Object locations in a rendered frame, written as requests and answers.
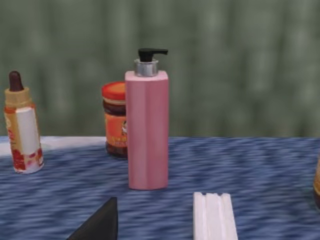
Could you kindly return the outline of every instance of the red lid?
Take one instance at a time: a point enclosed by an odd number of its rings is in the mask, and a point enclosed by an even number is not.
[[[102,96],[111,100],[125,100],[126,88],[124,81],[115,81],[105,84],[102,89]]]

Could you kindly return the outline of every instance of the dropper cap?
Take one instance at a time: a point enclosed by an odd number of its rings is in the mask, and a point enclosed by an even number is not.
[[[154,54],[168,54],[167,49],[160,48],[140,48],[138,50],[139,59],[134,61],[134,73],[138,77],[154,77],[158,75],[158,60],[154,59]]]
[[[32,104],[28,87],[22,84],[18,71],[9,73],[9,88],[4,91],[5,106],[8,108],[24,108]]]

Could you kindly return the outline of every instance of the pink pump bottle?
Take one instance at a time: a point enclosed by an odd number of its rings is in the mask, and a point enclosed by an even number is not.
[[[156,190],[168,186],[169,78],[153,56],[168,50],[138,54],[135,70],[125,73],[129,188]]]

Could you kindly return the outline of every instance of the blurred green backdrop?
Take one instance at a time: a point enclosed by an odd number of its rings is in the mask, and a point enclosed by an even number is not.
[[[103,136],[101,86],[160,47],[171,136],[319,136],[319,13],[319,0],[0,0],[0,107],[18,70],[42,135]]]

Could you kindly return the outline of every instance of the table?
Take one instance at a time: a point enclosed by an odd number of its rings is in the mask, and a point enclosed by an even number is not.
[[[30,175],[13,171],[6,141],[1,240],[66,239],[112,196],[119,240],[191,240],[193,192],[231,194],[239,240],[320,239],[318,138],[170,138],[169,186],[156,191],[128,189],[128,163],[106,154],[104,137],[44,137],[45,166]]]

